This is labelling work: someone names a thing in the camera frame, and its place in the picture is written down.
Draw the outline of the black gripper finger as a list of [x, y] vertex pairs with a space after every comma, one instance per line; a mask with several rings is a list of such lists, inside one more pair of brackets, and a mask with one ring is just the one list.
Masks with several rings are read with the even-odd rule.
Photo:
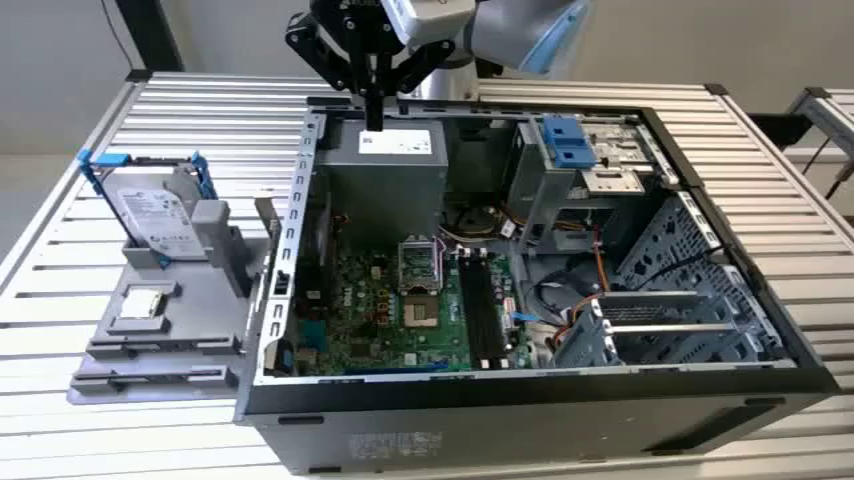
[[365, 103], [365, 122], [369, 131], [375, 130], [375, 84], [371, 80], [369, 54], [357, 27], [346, 23], [343, 47], [349, 58], [342, 57], [321, 35], [317, 22], [297, 22], [286, 30], [286, 43], [315, 72], [338, 91], [358, 94]]
[[437, 41], [417, 48], [416, 52], [393, 66], [394, 53], [383, 48], [377, 53], [374, 70], [374, 130], [383, 130], [387, 97], [410, 93], [441, 66], [456, 49], [454, 41]]

